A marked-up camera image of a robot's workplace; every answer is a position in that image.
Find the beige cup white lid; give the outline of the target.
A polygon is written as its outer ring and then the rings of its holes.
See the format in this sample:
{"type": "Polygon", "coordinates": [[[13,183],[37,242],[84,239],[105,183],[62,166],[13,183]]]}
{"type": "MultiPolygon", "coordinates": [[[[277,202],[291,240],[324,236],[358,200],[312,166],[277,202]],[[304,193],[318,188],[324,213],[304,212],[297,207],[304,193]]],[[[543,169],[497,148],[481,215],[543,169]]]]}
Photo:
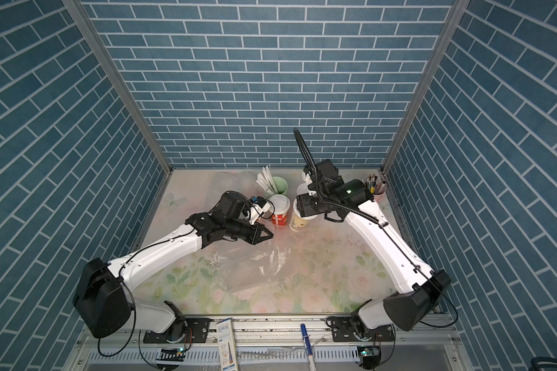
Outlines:
{"type": "Polygon", "coordinates": [[[289,219],[289,228],[293,232],[300,232],[311,220],[314,220],[316,218],[317,215],[302,216],[298,210],[297,199],[295,199],[292,204],[292,214],[289,219]]]}

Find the clear plastic carrier bag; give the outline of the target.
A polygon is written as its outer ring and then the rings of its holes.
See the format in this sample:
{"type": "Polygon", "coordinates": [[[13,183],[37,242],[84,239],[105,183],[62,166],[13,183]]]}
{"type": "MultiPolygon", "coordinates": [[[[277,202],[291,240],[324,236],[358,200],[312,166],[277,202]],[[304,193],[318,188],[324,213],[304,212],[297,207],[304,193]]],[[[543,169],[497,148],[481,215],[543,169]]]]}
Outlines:
{"type": "Polygon", "coordinates": [[[309,254],[309,247],[292,241],[255,246],[221,241],[217,245],[216,281],[230,294],[255,289],[261,294],[294,297],[309,254]]]}

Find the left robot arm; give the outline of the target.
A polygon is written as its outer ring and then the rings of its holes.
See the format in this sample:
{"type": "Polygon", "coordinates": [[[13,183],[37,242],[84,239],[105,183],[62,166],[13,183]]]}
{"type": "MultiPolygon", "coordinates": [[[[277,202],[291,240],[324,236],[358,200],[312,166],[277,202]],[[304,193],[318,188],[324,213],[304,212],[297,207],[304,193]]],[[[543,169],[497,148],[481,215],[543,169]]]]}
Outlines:
{"type": "Polygon", "coordinates": [[[227,191],[208,212],[195,213],[185,224],[132,254],[104,262],[95,258],[84,266],[72,303],[91,335],[103,339],[122,329],[150,331],[168,343],[186,337],[186,317],[171,301],[157,304],[134,297],[154,274],[217,241],[242,240],[255,245],[272,239],[259,222],[273,204],[261,196],[248,199],[227,191]]]}

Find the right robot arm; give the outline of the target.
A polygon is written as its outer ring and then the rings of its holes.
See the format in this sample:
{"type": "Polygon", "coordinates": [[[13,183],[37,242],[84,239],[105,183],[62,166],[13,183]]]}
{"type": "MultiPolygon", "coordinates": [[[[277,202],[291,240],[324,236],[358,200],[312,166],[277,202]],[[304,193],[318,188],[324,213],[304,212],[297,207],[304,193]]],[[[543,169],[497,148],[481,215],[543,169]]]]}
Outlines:
{"type": "Polygon", "coordinates": [[[411,330],[446,297],[450,276],[444,270],[433,270],[409,247],[362,181],[343,181],[329,159],[314,162],[300,131],[293,133],[306,162],[303,179],[308,186],[308,192],[296,198],[298,212],[303,217],[323,215],[325,220],[336,213],[337,222],[349,224],[361,235],[395,286],[394,294],[367,301],[352,312],[352,330],[361,339],[382,326],[411,330]]]}

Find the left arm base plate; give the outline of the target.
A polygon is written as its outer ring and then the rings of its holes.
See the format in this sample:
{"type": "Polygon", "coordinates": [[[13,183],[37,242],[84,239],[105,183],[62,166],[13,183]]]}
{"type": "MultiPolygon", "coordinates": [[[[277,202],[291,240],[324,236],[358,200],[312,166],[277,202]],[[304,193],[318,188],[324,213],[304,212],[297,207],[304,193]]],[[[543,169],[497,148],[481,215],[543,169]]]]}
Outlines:
{"type": "Polygon", "coordinates": [[[175,320],[164,332],[147,331],[142,336],[146,344],[189,344],[205,343],[210,327],[209,318],[186,318],[183,321],[175,320]]]}

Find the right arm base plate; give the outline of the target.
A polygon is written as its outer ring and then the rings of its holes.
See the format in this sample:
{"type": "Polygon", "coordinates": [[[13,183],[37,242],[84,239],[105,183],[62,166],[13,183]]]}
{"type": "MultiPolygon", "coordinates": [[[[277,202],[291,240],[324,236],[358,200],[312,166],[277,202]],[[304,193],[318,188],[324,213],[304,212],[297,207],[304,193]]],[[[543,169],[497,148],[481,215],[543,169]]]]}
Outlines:
{"type": "Polygon", "coordinates": [[[335,343],[395,341],[395,329],[392,326],[366,330],[362,325],[356,325],[351,317],[342,316],[326,317],[325,323],[335,343]]]}

